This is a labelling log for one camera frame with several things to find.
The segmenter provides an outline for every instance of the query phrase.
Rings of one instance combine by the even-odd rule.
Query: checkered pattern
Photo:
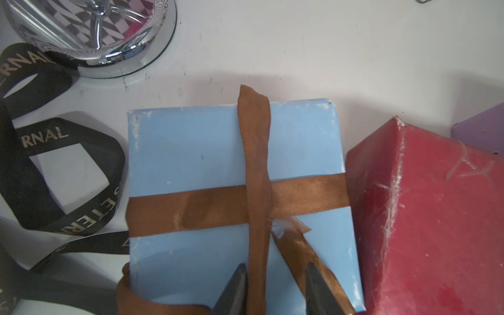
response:
[[[111,4],[130,8],[137,13],[148,16],[154,0],[109,0]],[[83,43],[90,42],[91,13],[73,4],[69,0],[46,0],[47,10]],[[128,28],[135,22],[125,19],[121,14],[111,12],[103,19],[102,42],[112,45],[123,40]]]

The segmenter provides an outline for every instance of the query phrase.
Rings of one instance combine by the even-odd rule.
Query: red gift box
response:
[[[346,169],[367,314],[504,314],[503,158],[394,117]]]

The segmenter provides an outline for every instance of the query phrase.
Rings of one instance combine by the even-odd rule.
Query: purple box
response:
[[[504,103],[453,125],[452,138],[504,157]]]

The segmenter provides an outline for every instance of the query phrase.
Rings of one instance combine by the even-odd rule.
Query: scratch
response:
[[[401,197],[401,179],[403,177],[403,158],[404,151],[406,149],[405,145],[405,137],[404,135],[401,137],[401,146],[399,147],[398,152],[398,163],[397,168],[395,170],[394,176],[392,176],[392,182],[389,188],[389,200],[387,202],[386,210],[387,210],[387,219],[385,220],[385,225],[383,226],[384,230],[384,239],[382,251],[380,253],[380,260],[382,262],[387,258],[387,252],[389,250],[389,241],[394,233],[394,223],[396,222],[397,217],[397,206],[399,203],[399,198]]]
[[[129,88],[126,85],[126,78],[125,77],[122,78],[122,83],[124,84],[124,90],[127,92]]]
[[[490,185],[490,187],[493,188],[492,180],[491,180],[490,176],[488,176],[488,172],[490,172],[490,170],[492,170],[493,165],[495,164],[495,162],[494,161],[490,161],[490,163],[488,164],[488,166],[486,166],[485,168],[478,168],[478,167],[476,167],[471,162],[471,160],[469,159],[469,154],[467,152],[466,145],[464,143],[460,142],[460,141],[458,141],[458,142],[462,146],[462,156],[455,163],[455,165],[452,167],[452,169],[450,169],[448,171],[448,173],[446,174],[446,180],[449,180],[455,174],[455,171],[458,169],[458,167],[460,166],[460,164],[462,164],[462,162],[464,162],[464,163],[466,163],[467,165],[469,165],[472,168],[472,171],[469,171],[469,172],[463,173],[463,174],[459,174],[458,177],[484,175],[486,177],[486,179],[488,180],[488,184]]]
[[[460,159],[455,163],[455,165],[452,167],[451,170],[448,171],[448,173],[446,173],[446,180],[448,181],[452,176],[453,174],[455,173],[455,171],[457,170],[457,168],[460,166],[460,164],[462,164],[462,162],[465,162],[467,165],[469,165],[472,169],[476,169],[476,167],[471,163],[471,161],[469,160],[469,154],[467,153],[467,148],[466,148],[466,145],[463,144],[461,141],[458,141],[460,143],[460,145],[462,146],[462,156],[460,157]]]
[[[399,127],[399,129],[406,126],[406,124],[397,116],[396,116],[396,122],[397,122],[397,126]]]
[[[133,245],[133,248],[130,249],[130,253],[131,253],[131,261],[133,263],[133,265],[135,266],[135,275],[138,276],[138,257],[137,257],[137,253],[135,252],[135,250],[137,249],[138,247],[138,241],[135,242],[135,245]]]
[[[355,276],[352,276],[352,278],[353,278],[353,295],[355,296],[355,299],[352,301],[352,306],[355,308],[358,304],[362,303],[362,296],[360,295],[359,281],[357,281],[357,278]]]
[[[323,107],[324,109],[329,109],[329,103],[319,103],[319,104],[315,104],[315,105]]]
[[[380,188],[383,188],[383,189],[389,189],[389,187],[388,187],[388,186],[383,185],[383,184],[380,184],[379,182],[376,182],[376,183],[374,183],[374,184],[375,184],[376,186],[380,187]]]
[[[173,216],[173,223],[178,229],[184,229],[182,225],[182,214],[180,212],[175,213]]]
[[[139,129],[140,129],[140,124],[138,123],[138,116],[133,115],[131,119],[131,126],[132,128],[132,134],[135,139],[138,139],[138,136],[140,135]]]

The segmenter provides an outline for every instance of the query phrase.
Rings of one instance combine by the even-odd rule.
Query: gift box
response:
[[[504,313],[504,159],[395,117],[346,167],[367,314]]]
[[[355,310],[363,311],[335,106],[317,99],[272,102],[270,109],[268,172],[273,197],[282,203],[283,197],[277,195],[282,195],[286,183],[313,176],[336,178],[340,190],[327,192],[327,198],[309,200],[309,192],[303,191],[290,197],[297,198],[297,204],[306,203],[304,214],[295,216],[311,228],[304,238],[334,273]],[[208,192],[221,187],[228,192],[227,203],[236,203],[238,209],[243,202],[239,196],[245,184],[245,160],[237,106],[131,111],[129,152],[133,292],[156,303],[213,307],[238,264],[248,262],[248,224],[234,224],[234,213],[224,226],[214,224],[207,209],[215,203]],[[316,212],[310,208],[312,202],[334,196],[339,196],[340,205]],[[161,208],[158,214],[165,211],[163,207],[184,211],[159,223],[152,214],[156,207]],[[201,228],[202,222],[211,227]],[[140,232],[146,226],[149,233]],[[170,232],[164,233],[167,226]],[[266,303],[268,314],[306,312],[303,294],[272,238]]]
[[[504,157],[504,103],[453,125],[452,138]]]

